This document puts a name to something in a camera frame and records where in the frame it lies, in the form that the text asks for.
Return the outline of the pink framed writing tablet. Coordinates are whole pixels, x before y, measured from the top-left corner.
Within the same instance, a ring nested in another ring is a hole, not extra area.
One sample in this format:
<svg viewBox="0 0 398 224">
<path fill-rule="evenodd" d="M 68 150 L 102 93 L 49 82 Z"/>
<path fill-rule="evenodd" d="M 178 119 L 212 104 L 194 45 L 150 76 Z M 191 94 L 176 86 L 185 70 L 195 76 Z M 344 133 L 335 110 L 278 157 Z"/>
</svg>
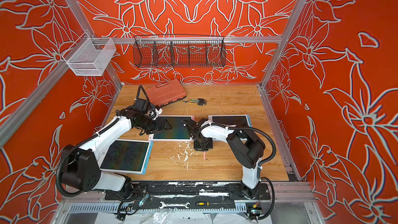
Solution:
<svg viewBox="0 0 398 224">
<path fill-rule="evenodd" d="M 166 120 L 172 127 L 171 130 L 160 131 L 149 135 L 149 141 L 192 141 L 189 132 L 183 126 L 183 120 L 195 120 L 194 116 L 160 116 L 159 120 Z"/>
</svg>

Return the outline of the blue framed tablet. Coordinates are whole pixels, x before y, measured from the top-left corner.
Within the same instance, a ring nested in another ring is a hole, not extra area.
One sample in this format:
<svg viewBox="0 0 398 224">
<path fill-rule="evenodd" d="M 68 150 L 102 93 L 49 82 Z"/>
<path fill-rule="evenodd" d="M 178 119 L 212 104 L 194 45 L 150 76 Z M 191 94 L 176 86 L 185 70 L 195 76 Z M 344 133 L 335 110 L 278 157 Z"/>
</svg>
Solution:
<svg viewBox="0 0 398 224">
<path fill-rule="evenodd" d="M 249 115 L 208 115 L 208 120 L 223 125 L 235 125 L 239 127 L 251 127 Z"/>
<path fill-rule="evenodd" d="M 153 141 L 116 140 L 101 155 L 99 168 L 107 172 L 143 175 L 152 147 Z"/>
</svg>

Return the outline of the blue framed front tablet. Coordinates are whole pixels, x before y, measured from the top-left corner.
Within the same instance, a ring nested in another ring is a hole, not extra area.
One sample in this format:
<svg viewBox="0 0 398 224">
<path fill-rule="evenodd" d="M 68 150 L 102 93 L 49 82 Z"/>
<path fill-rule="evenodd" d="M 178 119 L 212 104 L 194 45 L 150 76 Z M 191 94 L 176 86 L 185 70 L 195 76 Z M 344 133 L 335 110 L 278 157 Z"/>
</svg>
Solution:
<svg viewBox="0 0 398 224">
<path fill-rule="evenodd" d="M 143 175 L 152 147 L 153 141 L 116 140 L 101 155 L 99 168 L 107 172 Z"/>
</svg>

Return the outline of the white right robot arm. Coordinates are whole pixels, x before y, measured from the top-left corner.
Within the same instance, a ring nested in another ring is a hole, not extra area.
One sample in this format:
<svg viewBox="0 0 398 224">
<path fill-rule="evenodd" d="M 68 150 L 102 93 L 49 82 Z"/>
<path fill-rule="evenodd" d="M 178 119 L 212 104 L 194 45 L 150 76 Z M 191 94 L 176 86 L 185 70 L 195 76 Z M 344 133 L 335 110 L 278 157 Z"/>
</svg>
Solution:
<svg viewBox="0 0 398 224">
<path fill-rule="evenodd" d="M 212 148 L 212 141 L 227 143 L 235 158 L 243 167 L 242 184 L 254 190 L 260 183 L 262 165 L 276 156 L 276 144 L 265 132 L 253 128 L 225 125 L 201 119 L 181 122 L 194 141 L 196 151 L 206 152 Z"/>
</svg>

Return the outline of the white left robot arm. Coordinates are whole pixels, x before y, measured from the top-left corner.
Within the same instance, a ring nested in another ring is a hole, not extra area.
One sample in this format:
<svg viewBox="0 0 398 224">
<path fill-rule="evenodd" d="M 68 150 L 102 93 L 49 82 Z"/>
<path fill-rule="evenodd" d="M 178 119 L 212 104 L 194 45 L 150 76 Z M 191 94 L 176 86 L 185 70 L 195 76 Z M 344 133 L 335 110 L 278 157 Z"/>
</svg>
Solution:
<svg viewBox="0 0 398 224">
<path fill-rule="evenodd" d="M 134 104 L 116 111 L 112 121 L 77 145 L 63 148 L 56 170 L 56 188 L 64 197 L 83 192 L 103 191 L 119 201 L 126 201 L 134 192 L 126 176 L 102 171 L 99 161 L 104 152 L 133 128 L 141 134 L 154 134 L 172 129 L 167 120 L 160 120 L 162 110 L 148 100 L 136 99 Z"/>
</svg>

